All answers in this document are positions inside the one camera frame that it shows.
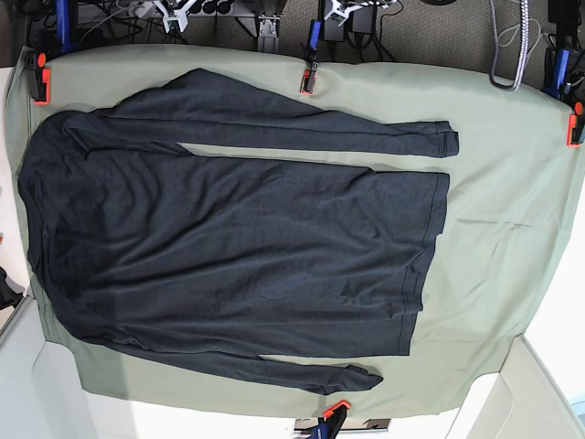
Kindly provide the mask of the dark long-sleeve T-shirt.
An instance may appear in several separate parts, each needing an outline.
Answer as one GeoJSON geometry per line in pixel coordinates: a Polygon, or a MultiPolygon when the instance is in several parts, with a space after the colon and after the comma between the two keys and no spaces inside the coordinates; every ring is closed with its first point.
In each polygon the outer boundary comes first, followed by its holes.
{"type": "Polygon", "coordinates": [[[445,173],[195,155],[190,144],[455,156],[449,123],[382,124],[193,70],[32,134],[28,260],[75,338],[315,394],[406,356],[442,233],[445,173]]]}

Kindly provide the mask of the orange black clamp top middle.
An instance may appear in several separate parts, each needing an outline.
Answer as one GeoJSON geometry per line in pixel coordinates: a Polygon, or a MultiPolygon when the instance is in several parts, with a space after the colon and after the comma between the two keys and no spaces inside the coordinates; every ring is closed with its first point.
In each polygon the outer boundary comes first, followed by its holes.
{"type": "Polygon", "coordinates": [[[318,63],[316,61],[310,62],[308,67],[304,70],[300,86],[301,94],[304,95],[313,94],[317,70],[318,63]]]}

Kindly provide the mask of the orange black clamp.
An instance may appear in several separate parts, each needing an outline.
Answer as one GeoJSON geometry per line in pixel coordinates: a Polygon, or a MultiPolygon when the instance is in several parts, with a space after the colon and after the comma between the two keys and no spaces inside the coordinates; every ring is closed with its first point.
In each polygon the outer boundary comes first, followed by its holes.
{"type": "Polygon", "coordinates": [[[308,67],[304,70],[300,86],[301,94],[304,95],[313,94],[317,70],[318,63],[316,61],[310,62],[308,67]]]}
{"type": "Polygon", "coordinates": [[[584,104],[576,102],[569,116],[567,146],[577,148],[584,144],[584,104]]]}
{"type": "Polygon", "coordinates": [[[29,95],[35,105],[50,103],[50,69],[45,53],[29,51],[25,55],[29,95]]]}
{"type": "Polygon", "coordinates": [[[347,413],[352,408],[352,405],[342,400],[330,406],[323,412],[323,421],[327,426],[327,439],[335,439],[342,430],[343,424],[346,421],[347,413]]]}

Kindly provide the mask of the black power adapter left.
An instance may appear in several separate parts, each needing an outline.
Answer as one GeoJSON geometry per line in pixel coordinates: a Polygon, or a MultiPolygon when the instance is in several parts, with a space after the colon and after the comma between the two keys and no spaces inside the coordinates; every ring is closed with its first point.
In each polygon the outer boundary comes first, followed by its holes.
{"type": "Polygon", "coordinates": [[[339,26],[334,20],[324,21],[323,40],[342,42],[344,40],[344,26],[339,26]]]}

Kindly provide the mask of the black power adapter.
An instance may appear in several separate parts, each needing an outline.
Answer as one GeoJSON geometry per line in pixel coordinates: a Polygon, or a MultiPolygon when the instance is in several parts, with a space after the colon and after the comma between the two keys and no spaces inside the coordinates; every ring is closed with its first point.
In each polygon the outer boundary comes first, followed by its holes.
{"type": "Polygon", "coordinates": [[[323,40],[342,42],[344,40],[344,26],[339,26],[334,20],[324,21],[323,40]]]}
{"type": "Polygon", "coordinates": [[[354,33],[372,34],[376,16],[377,9],[374,7],[358,9],[350,17],[349,30],[354,33]]]}

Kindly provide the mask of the orange black clamp bottom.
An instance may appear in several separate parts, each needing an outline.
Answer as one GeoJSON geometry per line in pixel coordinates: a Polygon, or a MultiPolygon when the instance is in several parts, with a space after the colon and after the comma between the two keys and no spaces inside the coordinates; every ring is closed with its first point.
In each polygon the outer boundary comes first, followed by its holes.
{"type": "Polygon", "coordinates": [[[323,421],[327,426],[327,439],[335,439],[342,430],[343,424],[346,421],[347,413],[352,408],[352,405],[342,400],[330,406],[323,412],[323,421]]]}

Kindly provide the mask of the black power adapter right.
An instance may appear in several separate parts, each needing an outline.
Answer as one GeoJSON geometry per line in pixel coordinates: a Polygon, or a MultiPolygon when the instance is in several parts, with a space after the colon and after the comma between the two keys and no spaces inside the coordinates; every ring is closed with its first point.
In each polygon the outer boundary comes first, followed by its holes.
{"type": "Polygon", "coordinates": [[[376,16],[377,9],[374,7],[358,9],[350,17],[349,30],[354,33],[372,34],[376,16]]]}

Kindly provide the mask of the green table cloth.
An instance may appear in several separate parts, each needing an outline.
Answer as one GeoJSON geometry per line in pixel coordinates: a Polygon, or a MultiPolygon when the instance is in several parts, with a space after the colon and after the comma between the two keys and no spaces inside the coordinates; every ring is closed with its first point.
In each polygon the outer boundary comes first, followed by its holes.
{"type": "MultiPolygon", "coordinates": [[[[299,59],[188,46],[97,48],[49,64],[51,98],[30,101],[16,67],[1,90],[1,263],[27,284],[27,215],[16,179],[29,136],[51,114],[110,107],[194,69],[214,71],[298,99],[299,59]]],[[[383,381],[348,399],[356,417],[407,417],[450,410],[473,381],[500,370],[548,292],[580,222],[584,152],[566,145],[569,108],[525,87],[507,93],[484,75],[435,66],[324,64],[307,102],[381,123],[448,121],[457,156],[271,150],[266,141],[243,156],[366,166],[377,171],[448,173],[444,231],[427,275],[407,357],[360,360],[383,381]]]]}

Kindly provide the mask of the white power strip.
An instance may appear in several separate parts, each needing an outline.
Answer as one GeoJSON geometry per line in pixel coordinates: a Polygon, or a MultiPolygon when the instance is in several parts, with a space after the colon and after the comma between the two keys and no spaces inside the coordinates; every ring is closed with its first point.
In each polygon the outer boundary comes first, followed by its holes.
{"type": "Polygon", "coordinates": [[[156,13],[154,1],[116,0],[115,5],[122,11],[123,17],[147,19],[156,13]]]}

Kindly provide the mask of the orange black clamp top left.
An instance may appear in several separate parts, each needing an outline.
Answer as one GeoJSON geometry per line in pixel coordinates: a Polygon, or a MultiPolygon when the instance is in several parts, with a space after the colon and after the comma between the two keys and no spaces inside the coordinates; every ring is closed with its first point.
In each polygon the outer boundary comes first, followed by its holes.
{"type": "Polygon", "coordinates": [[[35,105],[50,103],[50,69],[45,53],[29,51],[25,55],[29,95],[35,105]]]}

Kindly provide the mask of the black object left edge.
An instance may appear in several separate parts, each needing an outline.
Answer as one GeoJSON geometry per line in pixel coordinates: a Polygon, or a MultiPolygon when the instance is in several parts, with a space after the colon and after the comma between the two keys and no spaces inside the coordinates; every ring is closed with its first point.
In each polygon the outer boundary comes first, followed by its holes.
{"type": "Polygon", "coordinates": [[[0,309],[5,310],[12,306],[16,308],[23,300],[24,295],[16,292],[7,282],[7,274],[3,268],[0,268],[0,309]]]}

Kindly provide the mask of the orange black clamp right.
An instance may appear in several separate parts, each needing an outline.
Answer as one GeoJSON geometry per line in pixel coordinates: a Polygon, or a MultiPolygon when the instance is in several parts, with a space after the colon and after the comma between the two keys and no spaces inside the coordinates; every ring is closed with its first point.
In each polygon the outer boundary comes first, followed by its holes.
{"type": "Polygon", "coordinates": [[[584,104],[576,102],[569,116],[567,146],[577,148],[584,144],[584,104]]]}

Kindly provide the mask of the grey metal table bracket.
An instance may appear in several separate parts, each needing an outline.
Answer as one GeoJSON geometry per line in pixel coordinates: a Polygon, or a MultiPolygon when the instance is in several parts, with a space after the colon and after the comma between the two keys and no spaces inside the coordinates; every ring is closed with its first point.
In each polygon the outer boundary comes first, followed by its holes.
{"type": "Polygon", "coordinates": [[[277,54],[279,51],[280,18],[278,16],[258,16],[257,50],[262,53],[277,54]]]}

